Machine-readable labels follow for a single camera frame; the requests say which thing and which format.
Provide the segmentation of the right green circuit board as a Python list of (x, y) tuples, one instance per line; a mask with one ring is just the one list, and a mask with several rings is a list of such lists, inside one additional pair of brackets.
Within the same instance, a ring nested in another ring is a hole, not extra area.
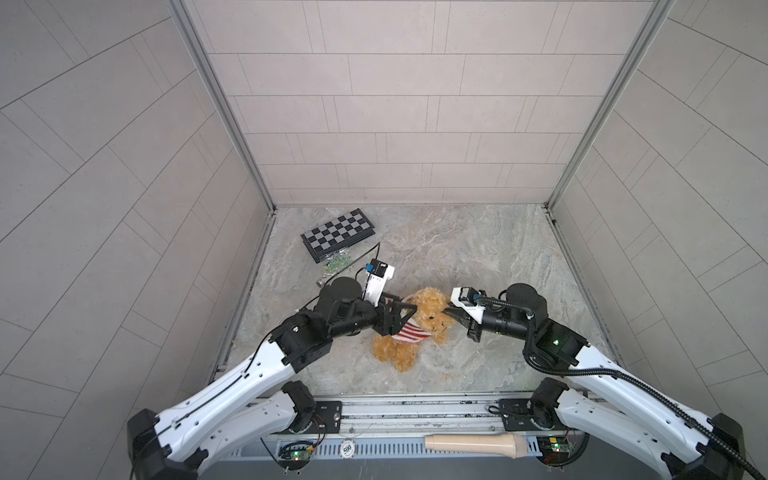
[(538, 460), (544, 465), (559, 466), (566, 463), (574, 445), (564, 436), (539, 436), (536, 438), (541, 455)]

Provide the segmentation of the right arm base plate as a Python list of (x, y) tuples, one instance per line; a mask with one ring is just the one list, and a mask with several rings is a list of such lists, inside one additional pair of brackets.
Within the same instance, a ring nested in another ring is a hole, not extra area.
[(489, 405), (487, 411), (502, 419), (507, 432), (532, 431), (549, 435), (569, 430), (557, 417), (553, 407), (527, 398), (501, 399), (497, 404)]

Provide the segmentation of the folded black white chessboard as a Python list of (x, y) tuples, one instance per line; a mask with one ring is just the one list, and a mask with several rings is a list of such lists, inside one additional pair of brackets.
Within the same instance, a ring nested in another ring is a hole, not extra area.
[(375, 234), (375, 225), (361, 209), (347, 212), (300, 235), (316, 263)]

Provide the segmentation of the left aluminium corner post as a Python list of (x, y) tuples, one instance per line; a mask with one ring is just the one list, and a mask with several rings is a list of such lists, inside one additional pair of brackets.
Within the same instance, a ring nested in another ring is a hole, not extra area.
[(184, 1), (167, 1), (169, 13), (174, 20), (177, 29), (185, 43), (191, 59), (197, 67), (202, 83), (206, 88), (214, 106), (216, 107), (227, 134), (233, 142), (235, 149), (246, 165), (253, 178), (257, 190), (267, 205), (269, 215), (274, 216), (276, 205), (268, 191), (263, 176), (258, 170), (252, 152), (245, 140), (244, 134), (237, 122), (230, 102), (223, 91), (222, 85), (216, 75), (214, 66), (205, 51), (200, 35), (190, 16), (189, 9)]

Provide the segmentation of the small green clear bag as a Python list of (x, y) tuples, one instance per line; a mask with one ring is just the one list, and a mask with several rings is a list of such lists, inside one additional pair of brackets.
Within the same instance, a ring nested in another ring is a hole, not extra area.
[(324, 260), (323, 276), (330, 277), (347, 268), (352, 259), (346, 249), (341, 249), (329, 254)]

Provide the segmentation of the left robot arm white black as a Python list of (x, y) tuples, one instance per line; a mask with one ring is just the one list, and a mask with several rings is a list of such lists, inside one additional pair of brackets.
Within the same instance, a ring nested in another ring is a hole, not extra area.
[(335, 338), (371, 328), (395, 335), (415, 305), (341, 277), (272, 329), (246, 360), (187, 400), (127, 423), (132, 479), (195, 479), (221, 457), (285, 430), (316, 424), (317, 403), (295, 375), (330, 352)]

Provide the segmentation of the green circuit board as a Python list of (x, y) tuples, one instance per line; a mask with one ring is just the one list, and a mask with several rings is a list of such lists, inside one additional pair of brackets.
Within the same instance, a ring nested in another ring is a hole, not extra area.
[(281, 446), (278, 450), (278, 462), (287, 471), (299, 471), (311, 461), (316, 450), (310, 441), (296, 441)]
[(544, 465), (559, 466), (566, 463), (574, 445), (564, 436), (539, 436), (536, 438), (541, 455), (538, 460)]

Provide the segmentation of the left green circuit board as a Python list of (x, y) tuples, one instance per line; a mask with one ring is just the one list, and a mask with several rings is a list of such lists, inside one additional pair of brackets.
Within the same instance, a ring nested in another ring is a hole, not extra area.
[(316, 450), (310, 441), (296, 441), (281, 446), (278, 450), (278, 462), (287, 471), (299, 471), (311, 461)]

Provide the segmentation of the aluminium front rail frame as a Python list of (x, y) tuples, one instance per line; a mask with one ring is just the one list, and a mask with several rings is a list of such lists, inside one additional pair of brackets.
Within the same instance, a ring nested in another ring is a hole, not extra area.
[(351, 439), (356, 444), (356, 453), (352, 459), (504, 457), (490, 454), (432, 451), (425, 448), (424, 438), (430, 435), (499, 435), (505, 433), (525, 437), (528, 442), (528, 455), (526, 457), (533, 457), (537, 460), (541, 455), (537, 445), (537, 437), (564, 436), (574, 445), (569, 460), (559, 466), (546, 466), (563, 467), (576, 461), (583, 454), (588, 440), (592, 436), (570, 428), (566, 432), (552, 432), (549, 435), (532, 431), (507, 432), (504, 429), (502, 419), (487, 411), (489, 405), (497, 404), (501, 399), (531, 399), (532, 395), (524, 397), (521, 394), (514, 394), (504, 398), (491, 394), (415, 397), (358, 396), (341, 400), (315, 400), (316, 403), (318, 401), (341, 401), (343, 403), (338, 434), (279, 435), (279, 433), (273, 433), (251, 440), (221, 457), (216, 463), (239, 454), (241, 450), (256, 440), (263, 440), (265, 449), (281, 468), (282, 466), (278, 462), (280, 447), (302, 440), (315, 444), (316, 450), (311, 461), (314, 459), (343, 459), (339, 455), (339, 445), (345, 439)]

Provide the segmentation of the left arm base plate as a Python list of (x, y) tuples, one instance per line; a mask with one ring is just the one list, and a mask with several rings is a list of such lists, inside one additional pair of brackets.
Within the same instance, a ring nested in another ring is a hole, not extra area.
[(312, 419), (299, 430), (286, 428), (279, 435), (338, 434), (342, 419), (341, 401), (318, 401)]

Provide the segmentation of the brown teddy bear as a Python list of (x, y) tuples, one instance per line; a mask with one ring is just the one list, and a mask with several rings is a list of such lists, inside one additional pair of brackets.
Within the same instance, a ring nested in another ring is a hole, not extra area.
[(373, 357), (382, 363), (391, 363), (401, 373), (413, 368), (422, 342), (443, 344), (448, 330), (456, 324), (443, 312), (449, 305), (449, 298), (436, 288), (421, 289), (408, 296), (405, 302), (415, 305), (417, 311), (400, 332), (394, 336), (376, 334), (372, 341)]

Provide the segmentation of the right aluminium corner post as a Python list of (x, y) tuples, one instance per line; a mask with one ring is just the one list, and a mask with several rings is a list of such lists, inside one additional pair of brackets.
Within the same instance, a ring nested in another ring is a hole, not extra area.
[(562, 198), (569, 182), (575, 176), (579, 165), (586, 157), (609, 115), (614, 110), (618, 100), (628, 86), (632, 75), (639, 67), (646, 51), (658, 35), (658, 32), (674, 3), (674, 0), (657, 0), (652, 3), (648, 15), (641, 24), (633, 42), (630, 44), (608, 90), (599, 103), (587, 129), (573, 151), (569, 162), (566, 164), (563, 174), (554, 187), (549, 199), (544, 204), (544, 208), (550, 216), (554, 215), (554, 209)]

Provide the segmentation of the red white striped sweater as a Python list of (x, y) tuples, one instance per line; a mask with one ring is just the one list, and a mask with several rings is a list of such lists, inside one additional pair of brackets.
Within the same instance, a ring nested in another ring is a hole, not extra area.
[(441, 293), (425, 288), (401, 299), (415, 305), (417, 312), (394, 338), (401, 342), (420, 343), (434, 337), (442, 328), (440, 320)]

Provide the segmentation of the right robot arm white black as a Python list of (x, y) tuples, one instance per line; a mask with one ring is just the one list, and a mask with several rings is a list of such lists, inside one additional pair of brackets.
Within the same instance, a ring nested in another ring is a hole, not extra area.
[(485, 332), (523, 341), (523, 357), (545, 378), (531, 408), (610, 443), (663, 479), (761, 478), (746, 458), (742, 426), (661, 393), (618, 366), (584, 336), (550, 318), (534, 287), (516, 283), (491, 297), (456, 287), (445, 314), (473, 341)]

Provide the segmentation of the aluminium corner post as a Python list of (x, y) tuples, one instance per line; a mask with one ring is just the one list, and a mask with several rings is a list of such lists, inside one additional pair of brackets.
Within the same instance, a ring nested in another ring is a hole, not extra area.
[(252, 152), (245, 140), (244, 134), (237, 122), (230, 102), (223, 91), (222, 85), (216, 75), (214, 66), (205, 51), (200, 35), (190, 16), (189, 9), (184, 1), (167, 1), (169, 13), (174, 20), (177, 29), (185, 43), (191, 59), (197, 67), (202, 83), (206, 88), (214, 106), (216, 107), (227, 134), (233, 142), (235, 149), (246, 165), (253, 178), (257, 190), (267, 205), (269, 215), (274, 216), (276, 205), (268, 191), (263, 176), (258, 170)]
[(632, 75), (639, 67), (646, 51), (658, 35), (658, 32), (674, 3), (674, 0), (657, 0), (652, 3), (648, 15), (641, 24), (633, 42), (630, 44), (608, 90), (599, 103), (587, 129), (573, 151), (569, 162), (566, 164), (563, 174), (554, 187), (549, 199), (544, 204), (544, 208), (550, 216), (554, 215), (554, 209), (562, 198), (569, 182), (575, 176), (579, 165), (586, 157), (609, 115), (614, 110), (618, 100), (628, 86)]

